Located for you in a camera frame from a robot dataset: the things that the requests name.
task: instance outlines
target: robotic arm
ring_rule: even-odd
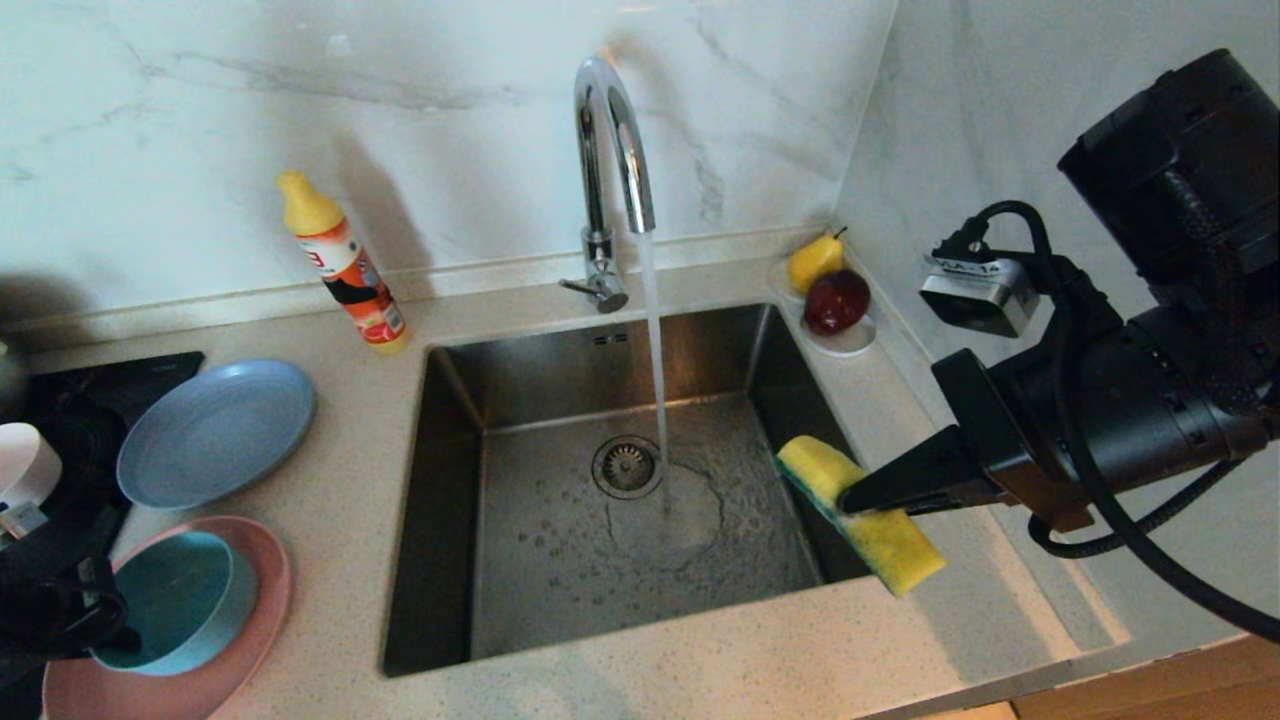
[[[970,218],[936,249],[920,295],[946,323],[1016,337],[1041,295],[1044,337],[993,368],[961,350],[933,365],[955,414],[845,492],[841,509],[932,512],[1005,502],[1064,557],[1128,544],[1184,594],[1280,642],[1280,621],[1222,596],[1146,537],[1280,429],[1280,111],[1226,50],[1162,76],[1084,133],[1059,163],[1147,281],[1158,306],[1123,320],[1088,275],[1052,254],[1016,201]],[[1020,215],[1034,252],[983,240]],[[1134,523],[1116,492],[1213,466]],[[1050,530],[1115,530],[1066,544]]]

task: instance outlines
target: label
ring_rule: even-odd
[[[343,222],[324,234],[300,237],[298,245],[333,299],[347,309],[365,342],[390,342],[404,334],[404,319],[374,261],[347,228]]]

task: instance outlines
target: pink plate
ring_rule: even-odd
[[[207,664],[189,673],[154,678],[108,670],[92,659],[58,660],[45,670],[45,717],[79,720],[204,720],[216,712],[253,676],[289,609],[293,577],[279,538],[246,518],[201,518],[148,539],[115,564],[169,536],[204,530],[241,551],[257,573],[257,605],[238,638]]]

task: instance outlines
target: white marble wall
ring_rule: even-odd
[[[573,73],[602,46],[659,241],[823,220],[895,5],[6,0],[3,316],[312,282],[284,168],[346,204],[384,270],[572,251]]]
[[[1123,315],[1155,305],[1056,164],[1080,133],[1160,73],[1216,47],[1231,49],[1272,99],[1280,94],[1275,0],[900,4],[836,220],[850,225],[845,237],[929,355],[938,359],[972,347],[989,364],[1041,337],[1048,302],[1023,338],[1009,341],[946,325],[916,295],[925,274],[922,255],[997,200],[1020,199],[1039,208],[1055,251],[1087,270]],[[997,227],[993,245],[1028,247],[1019,223]],[[922,395],[937,395],[927,372],[909,380]],[[1193,571],[1270,612],[1280,612],[1277,477],[1280,443],[1272,443],[1156,534]],[[1137,516],[1189,479],[1147,486],[1123,500]],[[1023,509],[995,512],[1012,537],[1025,537]],[[1071,539],[1101,532],[1083,530]],[[1038,548],[1030,552],[1042,557]],[[1134,642],[1076,661],[1071,671],[1078,676],[1238,633],[1178,596],[1128,552],[1082,565]]]

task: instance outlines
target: black cable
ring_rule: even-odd
[[[1036,255],[1042,264],[1044,278],[1048,281],[1052,292],[1050,295],[1053,307],[1061,313],[1062,325],[1056,333],[1051,378],[1053,386],[1053,404],[1057,406],[1059,424],[1062,425],[1062,434],[1066,439],[1066,454],[1075,466],[1075,474],[1084,486],[1093,505],[1097,506],[1102,518],[1111,525],[1111,529],[1134,555],[1138,556],[1147,568],[1162,580],[1169,583],[1192,602],[1217,615],[1222,620],[1280,644],[1280,619],[1272,618],[1254,607],[1251,607],[1234,597],[1224,593],[1213,585],[1206,583],[1176,560],[1160,548],[1146,533],[1134,523],[1116,500],[1115,493],[1107,486],[1102,470],[1098,468],[1089,451],[1088,441],[1084,438],[1075,420],[1075,409],[1071,406],[1075,378],[1075,363],[1079,355],[1079,343],[1075,342],[1078,332],[1076,309],[1071,296],[1062,292],[1065,288],[1057,270],[1053,266],[1053,251],[1048,242],[1048,231],[1039,213],[1025,202],[1009,200],[996,202],[977,215],[977,219],[987,220],[1002,213],[1012,213],[1027,220],[1030,228],[1032,243]]]
[[[1160,507],[1152,510],[1138,520],[1138,528],[1143,533],[1152,533],[1156,528],[1164,525],[1165,523],[1172,520],[1179,512],[1187,510],[1193,502],[1196,502],[1199,496],[1208,492],[1208,489],[1219,483],[1222,478],[1231,473],[1231,470],[1240,466],[1244,460],[1222,460],[1217,462],[1208,470],[1201,474],[1201,477],[1192,480],[1190,484],[1178,491],[1178,495],[1166,500]],[[1057,542],[1050,537],[1048,523],[1041,520],[1038,515],[1032,515],[1032,519],[1027,523],[1027,532],[1036,541],[1036,544],[1044,548],[1046,552],[1056,557],[1064,557],[1066,560],[1080,560],[1082,557],[1094,557],[1102,555],[1103,552],[1111,552],[1124,547],[1124,541],[1120,536],[1111,533],[1102,536],[1101,538],[1094,538],[1085,542]]]

